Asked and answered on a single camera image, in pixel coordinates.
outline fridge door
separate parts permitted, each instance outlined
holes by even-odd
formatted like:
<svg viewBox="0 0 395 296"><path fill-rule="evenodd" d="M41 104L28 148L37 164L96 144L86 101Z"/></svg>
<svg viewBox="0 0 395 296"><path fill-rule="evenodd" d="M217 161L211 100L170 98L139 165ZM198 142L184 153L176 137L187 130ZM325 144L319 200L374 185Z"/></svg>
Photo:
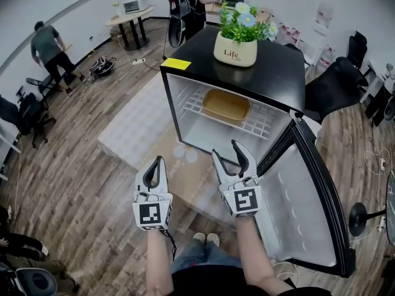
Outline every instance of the fridge door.
<svg viewBox="0 0 395 296"><path fill-rule="evenodd" d="M348 278L355 250L315 140L306 122L295 117L261 161L256 222L270 258Z"/></svg>

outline yellow sticky note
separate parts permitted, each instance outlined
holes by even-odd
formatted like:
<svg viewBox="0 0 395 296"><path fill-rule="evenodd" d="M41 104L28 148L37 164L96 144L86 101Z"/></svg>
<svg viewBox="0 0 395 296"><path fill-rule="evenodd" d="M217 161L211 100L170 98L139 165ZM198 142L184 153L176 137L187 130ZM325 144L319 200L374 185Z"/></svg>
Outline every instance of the yellow sticky note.
<svg viewBox="0 0 395 296"><path fill-rule="evenodd" d="M190 64L191 62L186 62L185 60L168 58L161 66L185 70Z"/></svg>

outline black chair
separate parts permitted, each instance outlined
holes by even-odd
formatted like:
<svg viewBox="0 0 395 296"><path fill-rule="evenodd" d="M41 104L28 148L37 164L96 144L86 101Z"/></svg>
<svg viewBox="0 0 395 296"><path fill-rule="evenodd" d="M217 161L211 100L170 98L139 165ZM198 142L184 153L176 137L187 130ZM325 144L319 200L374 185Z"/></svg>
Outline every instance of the black chair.
<svg viewBox="0 0 395 296"><path fill-rule="evenodd" d="M367 81L345 57L339 57L306 86L306 116L322 124L330 113L359 102L358 85Z"/></svg>
<svg viewBox="0 0 395 296"><path fill-rule="evenodd" d="M0 283L5 296L53 296L57 292L54 276L46 269L20 268L13 270L0 262Z"/></svg>
<svg viewBox="0 0 395 296"><path fill-rule="evenodd" d="M358 69L361 68L367 51L367 40L364 35L357 31L354 36L350 36L347 58Z"/></svg>
<svg viewBox="0 0 395 296"><path fill-rule="evenodd" d="M18 92L20 93L19 109L15 104L0 96L0 118L14 124L24 136L29 135L33 130L31 144L33 148L36 148L35 140L38 135L44 138L45 143L48 142L44 127L49 122L55 123L56 120L49 117L46 108L40 101L37 101L33 93L25 96L21 90Z"/></svg>
<svg viewBox="0 0 395 296"><path fill-rule="evenodd" d="M36 80L33 78L26 78L26 82L38 88L38 91L43 96L43 101L45 102L47 107L49 107L47 98L51 96L53 93L55 93L56 91L60 91L57 83L50 75L47 76L43 81Z"/></svg>

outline wire rack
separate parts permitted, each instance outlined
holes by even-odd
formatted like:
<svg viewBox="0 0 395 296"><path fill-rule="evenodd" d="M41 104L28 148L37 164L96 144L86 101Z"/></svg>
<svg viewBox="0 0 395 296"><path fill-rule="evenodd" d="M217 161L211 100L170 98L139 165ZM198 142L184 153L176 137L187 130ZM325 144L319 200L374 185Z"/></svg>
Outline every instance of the wire rack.
<svg viewBox="0 0 395 296"><path fill-rule="evenodd" d="M272 131L273 121L275 119L275 110L249 100L250 110L240 125L228 123L204 113L203 100L207 92L209 92L211 89L212 88L203 85L198 86L185 102L183 108L185 110L189 110L202 116L217 120L239 130L251 133L259 138L266 140L269 139L270 133Z"/></svg>

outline green shirt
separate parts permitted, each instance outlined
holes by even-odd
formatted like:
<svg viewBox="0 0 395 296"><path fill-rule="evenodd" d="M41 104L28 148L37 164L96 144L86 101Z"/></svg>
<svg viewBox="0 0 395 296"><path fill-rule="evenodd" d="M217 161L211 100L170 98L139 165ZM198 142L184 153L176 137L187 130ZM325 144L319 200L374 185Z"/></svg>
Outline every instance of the green shirt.
<svg viewBox="0 0 395 296"><path fill-rule="evenodd" d="M58 36L58 31L52 25L40 29L31 41L31 55L36 57L36 52L38 52L43 65L47 64L62 52L55 40Z"/></svg>

